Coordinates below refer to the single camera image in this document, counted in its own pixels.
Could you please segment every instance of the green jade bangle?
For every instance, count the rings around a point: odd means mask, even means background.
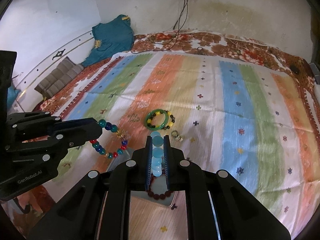
[[[155,117],[156,112],[160,112],[160,113],[164,114],[164,116],[165,116],[164,122],[161,125],[159,125],[159,127],[155,127],[155,125],[153,125],[154,127],[153,126],[149,127],[148,126],[148,119],[153,119]],[[147,115],[147,117],[144,120],[144,126],[147,127],[151,131],[158,131],[158,130],[162,129],[163,127],[165,127],[167,125],[168,120],[169,120],[169,115],[167,114],[167,112],[165,110],[156,109],[156,110],[151,111]]]

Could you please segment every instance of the blue stripe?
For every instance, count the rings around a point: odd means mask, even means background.
[[[220,61],[220,69],[225,112],[221,169],[227,170],[254,194],[258,188],[258,158],[252,101],[238,65]],[[244,134],[241,135],[239,129],[243,129]]]
[[[96,97],[102,93],[106,87],[113,81],[113,79],[118,76],[122,70],[132,62],[137,55],[124,57],[121,59],[106,75],[101,79],[93,88],[85,93],[82,100],[77,104],[77,106],[72,110],[72,112],[67,116],[66,120],[74,120],[83,118],[83,115],[90,108],[91,104],[95,101]]]

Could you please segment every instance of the white wall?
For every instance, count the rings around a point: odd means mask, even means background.
[[[99,22],[95,0],[13,0],[0,21],[0,49],[18,52],[15,85],[48,55]]]
[[[17,84],[44,58],[100,21],[127,14],[135,33],[165,31],[173,27],[182,4],[183,0],[14,0],[0,21],[0,49],[18,52]],[[310,19],[306,0],[190,0],[185,28],[261,40],[310,61]]]
[[[96,0],[102,22],[118,14],[136,33],[173,27],[183,0]],[[311,60],[311,10],[306,0],[191,0],[185,27],[261,40]]]

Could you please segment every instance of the green stripe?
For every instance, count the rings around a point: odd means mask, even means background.
[[[105,88],[105,90],[96,97],[95,101],[84,114],[83,118],[93,117],[98,121],[99,119],[107,116],[107,114],[114,106],[116,99],[123,93],[123,91],[135,78],[135,76],[140,72],[142,67],[153,57],[153,55],[154,54],[142,54],[138,55],[134,60],[132,60],[122,70],[122,72],[114,78],[114,80]],[[105,111],[103,114],[100,114],[100,111],[103,109],[107,109],[107,111]],[[56,178],[53,179],[53,182],[58,182],[61,176],[70,169],[70,166],[73,166],[81,151],[82,148],[80,148],[79,150],[77,150],[76,148],[71,148],[68,150],[68,154],[61,160],[58,166],[59,174]]]
[[[254,70],[248,65],[239,65],[245,86],[252,99],[255,114],[258,147],[258,190],[255,197],[271,212],[278,216],[280,187],[284,181],[284,151],[277,140],[278,129],[270,113],[264,92]]]

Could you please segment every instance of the pillow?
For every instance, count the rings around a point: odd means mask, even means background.
[[[8,98],[7,98],[7,109],[10,109],[13,102],[16,100],[18,94],[20,93],[19,89],[14,89],[13,86],[8,89]]]
[[[46,90],[74,66],[75,64],[68,57],[65,57],[58,66],[35,87],[35,91],[38,91],[45,97],[44,93]]]
[[[52,98],[56,93],[61,91],[68,83],[70,83],[79,73],[84,69],[80,64],[75,65],[59,80],[57,80],[51,87],[49,87],[43,94],[46,99]]]

